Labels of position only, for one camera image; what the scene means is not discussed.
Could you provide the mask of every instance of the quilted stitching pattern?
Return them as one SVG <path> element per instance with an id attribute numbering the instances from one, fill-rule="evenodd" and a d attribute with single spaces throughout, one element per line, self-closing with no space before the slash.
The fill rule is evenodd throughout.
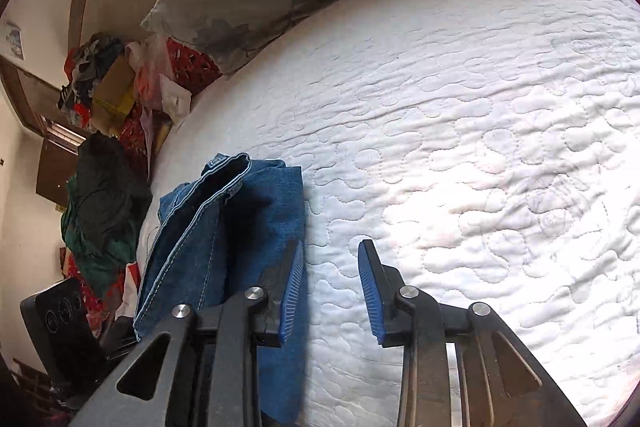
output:
<path id="1" fill-rule="evenodd" d="M 172 132 L 140 261 L 158 198 L 216 152 L 283 158 L 306 190 L 306 423 L 396 422 L 402 353 L 358 278 L 370 237 L 436 299 L 491 304 L 603 425 L 640 377 L 638 20 L 633 0 L 341 0 Z"/>

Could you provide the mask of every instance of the dark green cloth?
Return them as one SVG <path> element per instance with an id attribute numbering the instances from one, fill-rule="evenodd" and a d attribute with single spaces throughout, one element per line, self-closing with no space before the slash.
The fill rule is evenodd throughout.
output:
<path id="1" fill-rule="evenodd" d="M 78 199 L 76 176 L 72 176 L 66 186 L 69 204 L 62 216 L 60 227 L 62 238 L 78 265 L 78 269 L 97 297 L 104 298 L 107 290 L 118 279 L 119 270 L 136 261 L 138 234 L 144 219 L 129 216 L 117 237 L 110 237 L 104 249 L 99 250 L 87 240 L 78 225 Z"/>

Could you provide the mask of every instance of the black electronic device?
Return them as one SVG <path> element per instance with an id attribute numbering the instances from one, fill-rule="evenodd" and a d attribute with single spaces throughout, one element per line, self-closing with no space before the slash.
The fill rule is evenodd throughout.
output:
<path id="1" fill-rule="evenodd" d="M 27 297 L 20 313 L 56 397 L 93 391 L 106 359 L 86 320 L 78 280 L 65 279 Z"/>

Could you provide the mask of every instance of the white quilted mattress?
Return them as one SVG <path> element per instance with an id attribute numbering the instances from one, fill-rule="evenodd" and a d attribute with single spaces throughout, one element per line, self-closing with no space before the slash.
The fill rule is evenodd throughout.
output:
<path id="1" fill-rule="evenodd" d="M 304 423 L 396 423 L 402 353 L 370 333 L 356 249 L 444 303 L 482 299 L 588 425 L 640 378 L 640 7 L 341 0 L 210 86 L 154 202 L 217 152 L 303 169 Z"/>

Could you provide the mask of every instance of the cardboard box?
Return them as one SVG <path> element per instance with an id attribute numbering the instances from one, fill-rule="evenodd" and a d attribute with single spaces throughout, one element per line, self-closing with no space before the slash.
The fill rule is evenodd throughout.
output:
<path id="1" fill-rule="evenodd" d="M 133 107 L 135 71 L 124 55 L 120 55 L 94 90 L 91 124 L 106 135 L 119 135 Z"/>

